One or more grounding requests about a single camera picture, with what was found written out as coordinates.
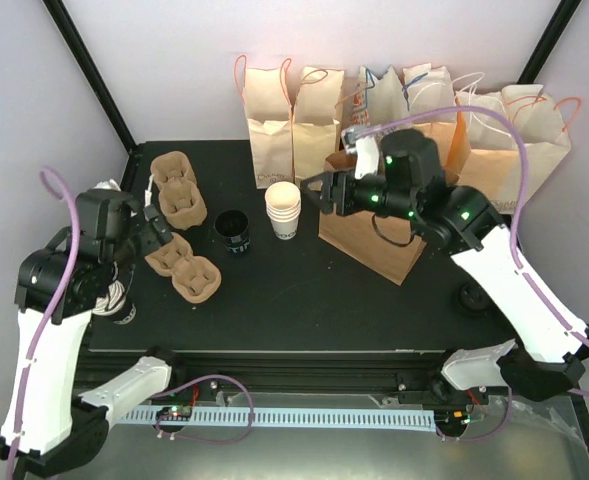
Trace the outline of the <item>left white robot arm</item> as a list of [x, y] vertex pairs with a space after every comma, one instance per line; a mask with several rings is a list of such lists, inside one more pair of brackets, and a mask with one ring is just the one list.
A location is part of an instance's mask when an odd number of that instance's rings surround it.
[[68, 201], [71, 224], [20, 265], [15, 291], [19, 354], [0, 428], [0, 460], [12, 479], [53, 477], [89, 463], [113, 424], [149, 397], [181, 397], [187, 372], [158, 348], [112, 380], [73, 392], [81, 341], [119, 273], [173, 239], [151, 205], [90, 189]]

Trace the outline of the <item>black cup lid stack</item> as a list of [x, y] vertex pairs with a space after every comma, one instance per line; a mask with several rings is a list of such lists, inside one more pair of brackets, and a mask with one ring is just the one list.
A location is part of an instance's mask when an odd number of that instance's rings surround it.
[[491, 302], [478, 284], [468, 282], [455, 291], [454, 305], [466, 315], [482, 316], [490, 310]]

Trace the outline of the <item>brown kraft paper bag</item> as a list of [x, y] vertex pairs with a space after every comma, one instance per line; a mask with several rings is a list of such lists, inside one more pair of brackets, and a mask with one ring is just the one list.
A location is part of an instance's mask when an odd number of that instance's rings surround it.
[[[345, 151], [332, 153], [324, 170], [354, 167], [355, 157]], [[415, 237], [409, 246], [398, 247], [382, 239], [372, 225], [372, 213], [359, 212], [348, 217], [319, 215], [319, 238], [349, 255], [396, 285], [401, 285], [420, 258], [425, 242]], [[377, 218], [379, 231], [389, 240], [404, 243], [410, 239], [409, 222], [397, 218]]]

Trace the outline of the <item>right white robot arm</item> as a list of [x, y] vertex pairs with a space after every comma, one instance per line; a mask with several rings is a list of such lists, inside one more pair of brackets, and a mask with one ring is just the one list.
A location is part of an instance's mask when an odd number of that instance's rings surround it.
[[510, 242], [510, 227], [474, 187], [447, 182], [437, 144], [415, 129], [365, 138], [382, 174], [324, 171], [300, 183], [325, 214], [370, 212], [408, 221], [411, 232], [469, 274], [512, 325], [502, 344], [459, 349], [428, 379], [431, 396], [450, 403], [475, 387], [509, 387], [542, 401], [578, 390], [589, 357], [589, 325], [545, 286]]

